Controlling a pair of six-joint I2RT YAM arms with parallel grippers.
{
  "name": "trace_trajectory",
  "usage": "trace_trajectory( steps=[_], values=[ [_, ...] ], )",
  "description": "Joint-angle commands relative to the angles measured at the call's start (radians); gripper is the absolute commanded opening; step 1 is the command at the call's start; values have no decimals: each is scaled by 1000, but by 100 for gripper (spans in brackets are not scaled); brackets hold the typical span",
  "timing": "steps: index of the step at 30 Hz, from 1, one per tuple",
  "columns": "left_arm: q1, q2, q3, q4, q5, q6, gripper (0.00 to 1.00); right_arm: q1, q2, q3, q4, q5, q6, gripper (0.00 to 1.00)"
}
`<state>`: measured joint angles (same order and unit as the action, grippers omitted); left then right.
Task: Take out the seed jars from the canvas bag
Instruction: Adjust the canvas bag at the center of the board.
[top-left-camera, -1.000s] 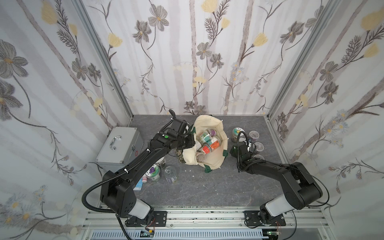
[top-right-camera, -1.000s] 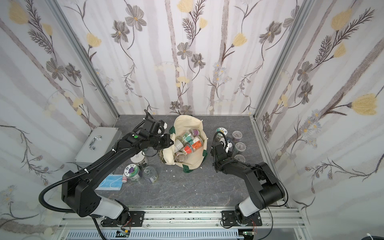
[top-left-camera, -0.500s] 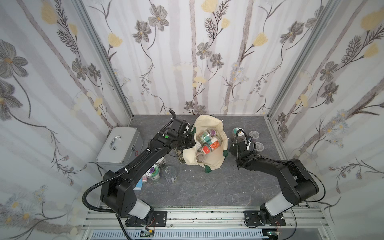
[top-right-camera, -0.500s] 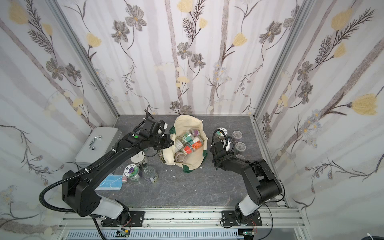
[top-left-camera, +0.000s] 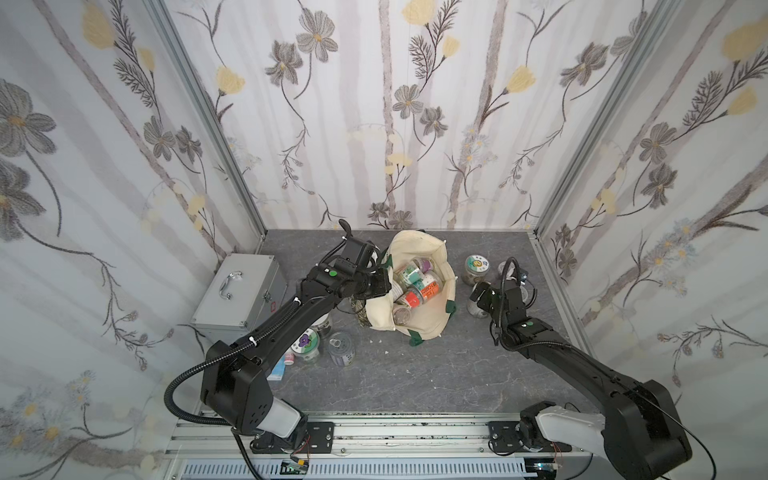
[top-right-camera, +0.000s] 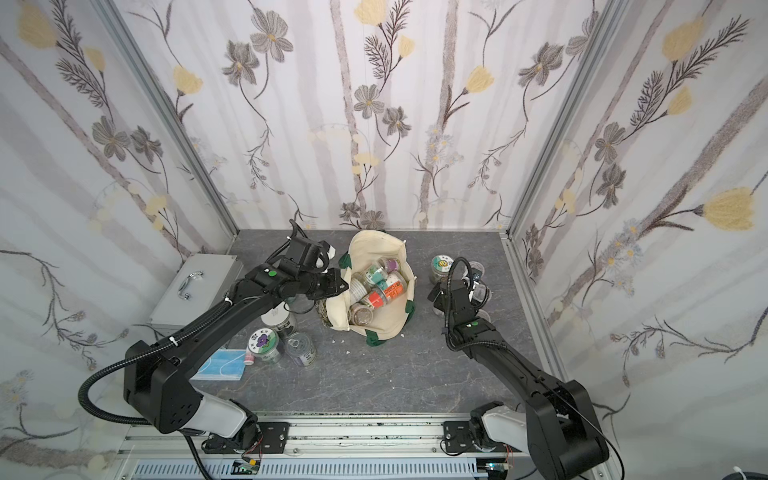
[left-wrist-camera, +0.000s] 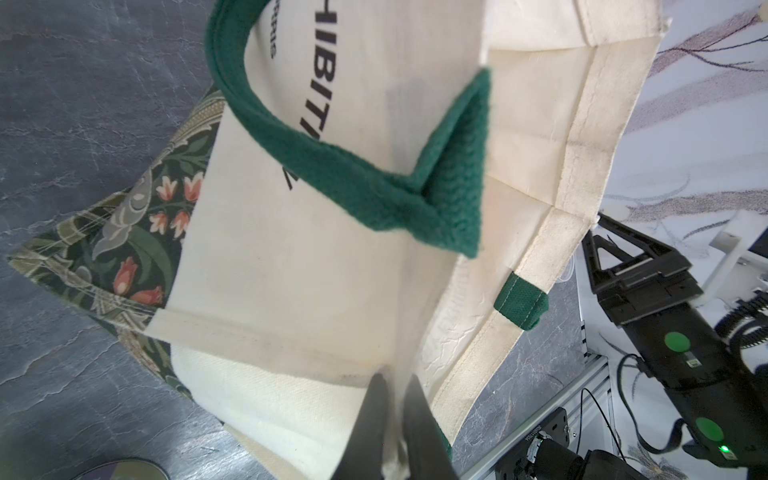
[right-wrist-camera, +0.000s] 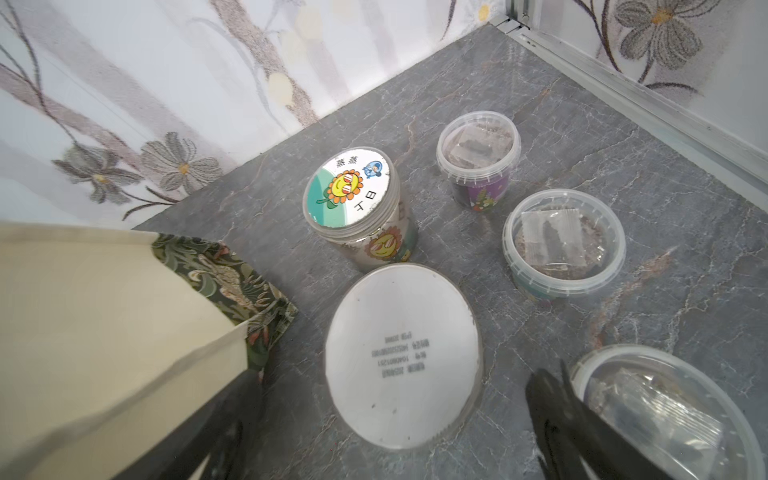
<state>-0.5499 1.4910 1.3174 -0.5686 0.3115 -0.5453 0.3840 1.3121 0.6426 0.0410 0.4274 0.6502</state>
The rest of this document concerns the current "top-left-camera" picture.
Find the white purple cartoon seed jar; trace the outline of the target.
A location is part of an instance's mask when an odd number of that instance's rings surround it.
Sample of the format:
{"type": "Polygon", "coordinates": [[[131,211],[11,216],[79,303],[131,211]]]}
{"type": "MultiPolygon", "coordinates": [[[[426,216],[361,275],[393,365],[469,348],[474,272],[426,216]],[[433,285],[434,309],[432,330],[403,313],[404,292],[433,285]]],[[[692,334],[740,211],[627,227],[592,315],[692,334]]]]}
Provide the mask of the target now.
{"type": "Polygon", "coordinates": [[[321,356],[320,347],[321,338],[318,332],[313,328],[308,328],[291,345],[291,351],[297,359],[311,363],[321,356]]]}

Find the white cartoon label seed jar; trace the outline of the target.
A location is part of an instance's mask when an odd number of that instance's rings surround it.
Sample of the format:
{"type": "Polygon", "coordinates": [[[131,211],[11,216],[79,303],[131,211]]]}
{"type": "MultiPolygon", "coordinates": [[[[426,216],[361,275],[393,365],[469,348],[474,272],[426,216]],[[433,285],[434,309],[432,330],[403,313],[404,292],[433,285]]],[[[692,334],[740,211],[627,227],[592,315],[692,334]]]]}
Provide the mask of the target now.
{"type": "Polygon", "coordinates": [[[489,269],[490,264],[486,257],[479,254],[471,254],[464,261],[462,281],[469,286],[474,286],[485,280],[489,269]]]}

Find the plain white lid jar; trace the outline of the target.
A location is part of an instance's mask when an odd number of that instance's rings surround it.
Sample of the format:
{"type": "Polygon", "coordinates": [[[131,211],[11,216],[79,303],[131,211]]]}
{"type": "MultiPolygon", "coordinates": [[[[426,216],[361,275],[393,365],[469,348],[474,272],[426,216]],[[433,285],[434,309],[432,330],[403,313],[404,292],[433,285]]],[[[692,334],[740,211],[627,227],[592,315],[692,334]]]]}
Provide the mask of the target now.
{"type": "Polygon", "coordinates": [[[323,315],[320,319],[316,320],[311,328],[320,336],[328,336],[332,332],[332,321],[329,314],[323,315]]]}

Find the red orange label seed jar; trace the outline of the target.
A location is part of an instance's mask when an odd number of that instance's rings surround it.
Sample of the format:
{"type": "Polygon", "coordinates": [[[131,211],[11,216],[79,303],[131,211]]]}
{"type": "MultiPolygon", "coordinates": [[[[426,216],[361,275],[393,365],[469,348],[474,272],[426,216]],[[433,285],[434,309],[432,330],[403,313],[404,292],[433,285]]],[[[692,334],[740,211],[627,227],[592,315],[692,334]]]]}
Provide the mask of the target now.
{"type": "Polygon", "coordinates": [[[427,303],[441,292],[443,280],[434,272],[426,272],[414,282],[413,286],[418,290],[422,302],[427,303]]]}

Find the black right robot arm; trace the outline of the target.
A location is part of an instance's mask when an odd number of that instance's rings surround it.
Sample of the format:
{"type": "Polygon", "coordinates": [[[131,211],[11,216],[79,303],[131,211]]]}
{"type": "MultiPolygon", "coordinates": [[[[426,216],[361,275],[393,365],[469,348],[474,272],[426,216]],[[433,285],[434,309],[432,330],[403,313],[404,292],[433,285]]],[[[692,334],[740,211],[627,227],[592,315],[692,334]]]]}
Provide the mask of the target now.
{"type": "Polygon", "coordinates": [[[470,300],[489,315],[495,344],[545,366],[598,409],[587,415],[547,406],[534,416],[539,437],[600,456],[625,479],[656,479],[692,459],[669,391],[607,367],[528,315],[518,280],[479,282],[470,300]]]}

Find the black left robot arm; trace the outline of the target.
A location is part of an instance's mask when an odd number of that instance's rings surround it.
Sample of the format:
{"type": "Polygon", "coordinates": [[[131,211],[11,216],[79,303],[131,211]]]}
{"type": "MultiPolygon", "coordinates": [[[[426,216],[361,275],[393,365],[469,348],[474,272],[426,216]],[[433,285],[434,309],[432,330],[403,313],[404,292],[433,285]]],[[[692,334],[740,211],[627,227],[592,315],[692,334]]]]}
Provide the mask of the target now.
{"type": "Polygon", "coordinates": [[[239,435],[268,432],[285,440],[305,435],[306,415],[274,397],[268,375],[289,347],[343,300],[379,298],[391,290],[382,251],[355,237],[347,221],[340,225],[342,240],[298,282],[291,300],[233,343],[214,343],[204,362],[169,383],[163,400],[172,415],[201,425],[229,426],[239,435]],[[213,417],[193,414],[175,402],[176,389],[197,374],[203,376],[200,401],[213,410],[213,417]]]}

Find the clear purple label seed jar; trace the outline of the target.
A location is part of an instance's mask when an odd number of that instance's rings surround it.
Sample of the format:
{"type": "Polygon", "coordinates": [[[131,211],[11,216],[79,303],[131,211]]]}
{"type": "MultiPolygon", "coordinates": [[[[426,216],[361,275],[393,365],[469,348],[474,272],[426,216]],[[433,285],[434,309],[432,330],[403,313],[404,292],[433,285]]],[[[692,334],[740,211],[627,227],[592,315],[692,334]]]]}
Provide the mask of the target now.
{"type": "Polygon", "coordinates": [[[525,282],[525,273],[520,272],[519,264],[511,262],[507,265],[507,262],[501,262],[497,268],[498,279],[505,282],[514,282],[523,284],[525,282]]]}

